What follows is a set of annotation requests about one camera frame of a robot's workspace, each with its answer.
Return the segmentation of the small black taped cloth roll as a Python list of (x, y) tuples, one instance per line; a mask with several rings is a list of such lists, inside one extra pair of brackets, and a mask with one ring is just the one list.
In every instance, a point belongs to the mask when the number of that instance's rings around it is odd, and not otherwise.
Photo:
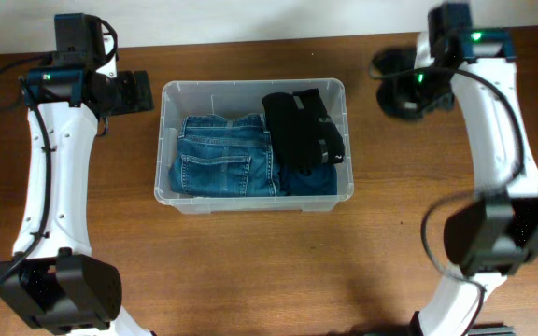
[[(415, 47), (397, 47), (380, 50), (372, 59), (373, 69), (382, 77), (414, 69)], [(383, 79), (376, 93), (382, 111), (391, 118), (418, 121), (417, 105), (412, 95), (414, 78), (405, 75)]]

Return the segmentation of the dark blue jeans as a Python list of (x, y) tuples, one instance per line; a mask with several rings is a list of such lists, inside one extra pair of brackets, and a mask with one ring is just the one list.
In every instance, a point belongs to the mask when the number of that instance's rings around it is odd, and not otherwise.
[(276, 197), (280, 166), (263, 114), (188, 116), (169, 168), (170, 190), (192, 197)]

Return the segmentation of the large black taped cloth bundle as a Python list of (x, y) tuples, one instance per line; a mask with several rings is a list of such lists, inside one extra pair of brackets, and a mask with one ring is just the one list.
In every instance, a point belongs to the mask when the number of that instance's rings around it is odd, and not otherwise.
[(303, 170), (344, 161), (343, 136), (318, 89), (269, 93), (262, 105), (276, 155), (284, 165)]

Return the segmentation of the blue taped sweater bundle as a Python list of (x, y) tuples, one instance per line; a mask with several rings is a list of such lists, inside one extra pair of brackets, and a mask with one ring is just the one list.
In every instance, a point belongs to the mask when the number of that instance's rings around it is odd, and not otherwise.
[(326, 196), (337, 194), (334, 165), (321, 164), (310, 169), (294, 170), (283, 165), (279, 172), (281, 196)]

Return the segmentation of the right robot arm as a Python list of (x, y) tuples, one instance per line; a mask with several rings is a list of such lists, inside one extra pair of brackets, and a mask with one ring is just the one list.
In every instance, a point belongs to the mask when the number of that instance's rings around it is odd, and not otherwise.
[(460, 105), (474, 188), (445, 196), (471, 204), (446, 221), (448, 266), (431, 301), (413, 315), (415, 335), (468, 335), (488, 296), (538, 257), (538, 167), (517, 99), (516, 52), (503, 28), (475, 28), (466, 1), (428, 14), (414, 71), (423, 92), (449, 87)]

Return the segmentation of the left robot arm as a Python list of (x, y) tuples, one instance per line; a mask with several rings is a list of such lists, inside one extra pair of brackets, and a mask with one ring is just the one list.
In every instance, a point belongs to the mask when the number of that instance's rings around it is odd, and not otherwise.
[(122, 305), (119, 271), (92, 256), (86, 208), (93, 141), (110, 117), (153, 108), (149, 77), (117, 69), (108, 22), (58, 14), (54, 29), (55, 50), (20, 79), (30, 169), (12, 258), (0, 261), (0, 299), (54, 335), (141, 335)]

